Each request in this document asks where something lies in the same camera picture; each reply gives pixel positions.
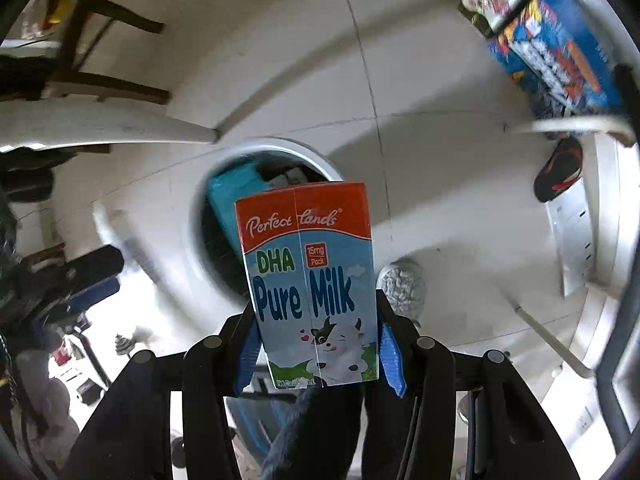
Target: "cartoon cow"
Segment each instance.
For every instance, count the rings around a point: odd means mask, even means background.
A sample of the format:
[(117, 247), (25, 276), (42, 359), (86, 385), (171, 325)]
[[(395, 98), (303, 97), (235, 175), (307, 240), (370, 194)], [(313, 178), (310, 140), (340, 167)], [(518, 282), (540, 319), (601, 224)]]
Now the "cartoon cow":
[(362, 373), (368, 368), (362, 358), (364, 332), (360, 331), (361, 326), (360, 318), (352, 326), (331, 323), (327, 317), (320, 330), (312, 328), (311, 344), (316, 345), (318, 360), (309, 361), (306, 371), (322, 378), (327, 386), (361, 382)]

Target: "black pants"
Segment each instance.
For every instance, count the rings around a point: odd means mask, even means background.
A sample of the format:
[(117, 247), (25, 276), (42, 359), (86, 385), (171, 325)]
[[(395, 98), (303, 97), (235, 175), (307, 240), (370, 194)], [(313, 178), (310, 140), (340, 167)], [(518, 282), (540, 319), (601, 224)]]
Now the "black pants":
[(362, 478), (395, 480), (414, 400), (396, 396), (382, 367), (377, 381), (303, 392), (262, 465), (262, 479), (344, 480), (358, 443), (363, 398), (369, 422)]

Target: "flip-flop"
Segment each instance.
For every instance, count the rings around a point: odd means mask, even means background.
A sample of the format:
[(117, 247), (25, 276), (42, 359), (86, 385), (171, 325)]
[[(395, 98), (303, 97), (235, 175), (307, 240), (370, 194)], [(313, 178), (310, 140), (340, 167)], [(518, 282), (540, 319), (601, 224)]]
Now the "flip-flop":
[(533, 192), (540, 202), (553, 200), (569, 189), (582, 173), (582, 146), (575, 137), (558, 142), (545, 167), (533, 183)]

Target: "turquoise object in bin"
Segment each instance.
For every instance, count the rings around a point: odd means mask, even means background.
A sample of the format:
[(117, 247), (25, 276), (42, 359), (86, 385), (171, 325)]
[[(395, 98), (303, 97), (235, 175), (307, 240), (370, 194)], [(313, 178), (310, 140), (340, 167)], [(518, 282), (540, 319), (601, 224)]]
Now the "turquoise object in bin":
[(256, 170), (256, 162), (247, 162), (209, 179), (207, 199), (229, 245), (242, 259), (238, 225), (236, 224), (236, 200), (269, 189), (273, 185), (265, 182)]

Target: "silver screw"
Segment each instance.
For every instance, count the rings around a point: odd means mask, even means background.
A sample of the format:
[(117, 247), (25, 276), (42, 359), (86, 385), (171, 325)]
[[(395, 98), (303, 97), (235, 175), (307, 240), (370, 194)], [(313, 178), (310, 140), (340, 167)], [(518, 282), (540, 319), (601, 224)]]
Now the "silver screw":
[(213, 350), (214, 348), (218, 348), (222, 345), (222, 338), (219, 335), (210, 335), (202, 343), (207, 348), (211, 348)]
[(498, 350), (489, 350), (486, 356), (492, 363), (498, 364), (504, 361), (504, 354)]
[(431, 337), (425, 335), (419, 337), (417, 343), (420, 348), (424, 348), (425, 350), (429, 350), (436, 346), (436, 342)]
[(133, 360), (138, 364), (144, 364), (151, 359), (153, 352), (151, 350), (141, 350), (140, 352), (136, 352), (133, 356)]

